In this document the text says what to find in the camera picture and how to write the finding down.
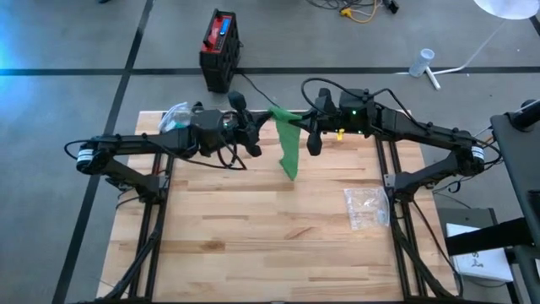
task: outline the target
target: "green towel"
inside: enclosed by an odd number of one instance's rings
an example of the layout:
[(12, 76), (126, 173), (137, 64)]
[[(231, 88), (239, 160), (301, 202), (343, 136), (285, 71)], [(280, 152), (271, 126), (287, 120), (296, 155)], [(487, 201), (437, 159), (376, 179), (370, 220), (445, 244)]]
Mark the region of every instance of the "green towel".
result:
[(273, 114), (278, 130), (279, 143), (283, 150), (283, 158), (279, 161), (287, 176), (293, 181), (298, 174), (298, 159), (300, 148), (300, 128), (289, 124), (290, 121), (300, 120), (302, 116), (287, 110), (272, 106), (269, 111)]

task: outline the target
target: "concrete floor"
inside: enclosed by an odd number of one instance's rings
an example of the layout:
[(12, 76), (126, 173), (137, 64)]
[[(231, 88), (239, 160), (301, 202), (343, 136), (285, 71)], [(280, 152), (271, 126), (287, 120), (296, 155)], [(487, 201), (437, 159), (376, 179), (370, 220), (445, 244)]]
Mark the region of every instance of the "concrete floor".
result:
[[(402, 67), (423, 47), (435, 50), (434, 66), (460, 65), (500, 22), (473, 1), (401, 1), (370, 24), (355, 24), (336, 12), (300, 0), (156, 0), (135, 68), (195, 68), (198, 48), (213, 8), (238, 15), (242, 67)], [(0, 72), (25, 68), (123, 68), (144, 0), (3, 0), (0, 2)], [(473, 62), (477, 67), (540, 66), (540, 37), (529, 20), (508, 22)], [(311, 75), (250, 75), (277, 103), (306, 108), (300, 83)], [(515, 110), (540, 96), (540, 73), (470, 73), (427, 79), (390, 74), (320, 75), (349, 88), (395, 91), (417, 119), (476, 133), (489, 117)], [(73, 233), (88, 177), (76, 172), (62, 151), (70, 140), (103, 132), (119, 76), (1, 76), (0, 302), (51, 302)], [(308, 88), (315, 94), (319, 84)], [(268, 106), (241, 77), (231, 89), (252, 109)], [(334, 96), (338, 92), (330, 88)], [(139, 111), (165, 110), (188, 101), (228, 108), (208, 93), (201, 76), (132, 76), (115, 132), (132, 133)], [(379, 100), (395, 106), (387, 96)], [(444, 151), (423, 148), (426, 164)], [(111, 232), (117, 190), (99, 186), (67, 301), (94, 297)], [(473, 207), (495, 209), (498, 220), (521, 216), (503, 166), (464, 183), (455, 195)], [(456, 207), (436, 198), (440, 207)], [(469, 299), (507, 302), (502, 289), (466, 284)]]

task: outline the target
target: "battery pack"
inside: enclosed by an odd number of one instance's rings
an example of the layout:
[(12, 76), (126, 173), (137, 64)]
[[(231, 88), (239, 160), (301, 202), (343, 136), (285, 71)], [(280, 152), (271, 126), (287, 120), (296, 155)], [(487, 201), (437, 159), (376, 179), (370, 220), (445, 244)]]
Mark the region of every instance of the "battery pack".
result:
[(240, 40), (236, 15), (215, 9), (199, 52), (199, 64), (209, 91), (229, 91), (239, 59)]

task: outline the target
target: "wooden table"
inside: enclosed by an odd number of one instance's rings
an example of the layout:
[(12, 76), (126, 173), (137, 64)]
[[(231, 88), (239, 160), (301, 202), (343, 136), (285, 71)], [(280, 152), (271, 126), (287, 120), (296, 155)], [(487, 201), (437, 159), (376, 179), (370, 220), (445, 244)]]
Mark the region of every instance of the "wooden table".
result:
[[(161, 112), (141, 112), (136, 132), (157, 133), (160, 118)], [(343, 141), (335, 134), (323, 137), (321, 155), (312, 157), (302, 132), (294, 182), (278, 163), (282, 151), (273, 122), (261, 130), (261, 157), (251, 158), (239, 148), (248, 171), (177, 160), (154, 301), (402, 300), (390, 229), (352, 231), (343, 194), (345, 188), (381, 186), (375, 141), (353, 135)], [(424, 167), (418, 144), (403, 141), (397, 147), (404, 171)], [(134, 155), (128, 165), (150, 173), (153, 158)], [(215, 157), (205, 160), (218, 164)], [(416, 199), (444, 246), (431, 193), (419, 190)], [(137, 201), (117, 211), (98, 296), (111, 290), (108, 285), (132, 262), (142, 216), (143, 205)], [(455, 291), (450, 268), (417, 211), (412, 216), (422, 259)], [(410, 267), (408, 276), (413, 283)]]

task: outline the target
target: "plastic bag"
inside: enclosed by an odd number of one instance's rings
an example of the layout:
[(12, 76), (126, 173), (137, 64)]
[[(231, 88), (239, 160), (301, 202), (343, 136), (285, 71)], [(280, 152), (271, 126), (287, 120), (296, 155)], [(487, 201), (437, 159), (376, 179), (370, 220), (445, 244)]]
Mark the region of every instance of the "plastic bag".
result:
[(383, 187), (351, 188), (344, 192), (352, 230), (389, 226), (390, 210)]
[(174, 128), (185, 128), (192, 120), (192, 112), (187, 102), (171, 107), (159, 122), (158, 129), (165, 133)]

